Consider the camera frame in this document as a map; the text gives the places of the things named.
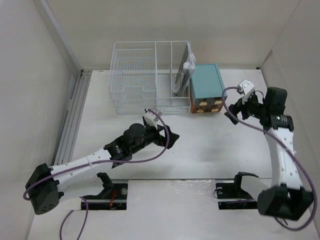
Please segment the grey white booklet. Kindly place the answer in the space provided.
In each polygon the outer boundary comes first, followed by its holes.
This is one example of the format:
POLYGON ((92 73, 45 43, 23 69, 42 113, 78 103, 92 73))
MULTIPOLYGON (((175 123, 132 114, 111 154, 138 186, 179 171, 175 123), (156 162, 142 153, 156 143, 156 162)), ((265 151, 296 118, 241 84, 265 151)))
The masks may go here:
POLYGON ((189 85, 190 79, 196 70, 196 58, 192 52, 191 44, 186 42, 178 73, 172 88, 172 93, 180 97, 189 85))

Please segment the teal drawer box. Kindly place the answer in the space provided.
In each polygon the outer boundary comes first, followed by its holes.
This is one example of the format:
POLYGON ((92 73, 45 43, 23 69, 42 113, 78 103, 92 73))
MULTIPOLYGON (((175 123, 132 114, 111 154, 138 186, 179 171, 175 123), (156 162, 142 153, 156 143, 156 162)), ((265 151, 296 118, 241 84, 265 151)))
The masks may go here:
POLYGON ((191 113, 217 113, 223 107, 225 85, 216 63, 197 64, 189 81, 191 113))

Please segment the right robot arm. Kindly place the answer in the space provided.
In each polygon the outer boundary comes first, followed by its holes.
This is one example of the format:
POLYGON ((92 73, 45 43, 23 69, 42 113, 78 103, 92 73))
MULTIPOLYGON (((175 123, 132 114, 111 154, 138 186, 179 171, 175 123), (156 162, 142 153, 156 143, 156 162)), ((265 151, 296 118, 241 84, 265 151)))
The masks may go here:
POLYGON ((255 87, 242 83, 234 87, 242 97, 226 106, 225 116, 236 125, 241 123, 262 132, 267 141, 271 160, 271 185, 267 186, 254 173, 239 172, 232 183, 232 193, 237 197, 249 194, 257 203, 260 215, 297 221, 312 206, 309 224, 317 211, 318 198, 315 186, 306 170, 297 160, 293 148, 294 123, 285 115, 287 91, 268 87, 262 102, 255 87), (311 190, 304 187, 299 172, 305 175, 311 190))

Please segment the aluminium rail frame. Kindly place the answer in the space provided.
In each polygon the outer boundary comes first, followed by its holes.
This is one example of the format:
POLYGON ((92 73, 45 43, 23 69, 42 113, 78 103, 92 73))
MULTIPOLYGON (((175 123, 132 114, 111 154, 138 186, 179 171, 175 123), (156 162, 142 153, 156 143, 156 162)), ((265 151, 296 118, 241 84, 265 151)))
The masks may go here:
POLYGON ((62 121, 52 165, 66 164, 72 160, 91 76, 91 70, 83 69, 80 71, 77 80, 71 79, 73 92, 70 99, 67 100, 66 117, 62 121))

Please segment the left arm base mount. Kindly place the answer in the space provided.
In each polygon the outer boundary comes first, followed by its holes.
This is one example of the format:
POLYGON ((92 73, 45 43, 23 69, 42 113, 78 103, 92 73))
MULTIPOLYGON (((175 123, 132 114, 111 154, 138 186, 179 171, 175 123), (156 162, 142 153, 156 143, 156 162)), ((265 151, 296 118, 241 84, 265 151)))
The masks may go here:
POLYGON ((111 180, 105 172, 93 179, 91 193, 84 196, 91 211, 124 211, 127 209, 128 180, 111 180))

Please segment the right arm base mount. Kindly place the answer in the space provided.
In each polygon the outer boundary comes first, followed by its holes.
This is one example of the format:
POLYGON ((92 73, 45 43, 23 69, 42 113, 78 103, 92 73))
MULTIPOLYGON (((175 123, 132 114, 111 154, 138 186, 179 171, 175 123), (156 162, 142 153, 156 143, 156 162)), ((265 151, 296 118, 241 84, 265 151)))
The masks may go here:
POLYGON ((256 210, 257 202, 241 188, 243 177, 258 178, 256 174, 238 172, 233 181, 218 180, 215 183, 213 197, 218 200, 219 210, 256 210))

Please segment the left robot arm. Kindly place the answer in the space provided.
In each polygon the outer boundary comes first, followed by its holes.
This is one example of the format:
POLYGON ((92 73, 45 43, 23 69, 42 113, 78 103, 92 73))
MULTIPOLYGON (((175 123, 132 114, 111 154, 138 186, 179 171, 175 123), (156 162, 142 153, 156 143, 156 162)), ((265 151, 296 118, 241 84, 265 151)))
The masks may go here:
POLYGON ((31 203, 36 215, 42 215, 69 199, 109 197, 114 184, 108 169, 134 163, 133 155, 151 144, 162 151, 145 162, 155 160, 180 137, 166 124, 159 125, 147 116, 142 120, 143 123, 133 123, 121 136, 88 156, 60 165, 38 165, 25 184, 23 199, 31 203))

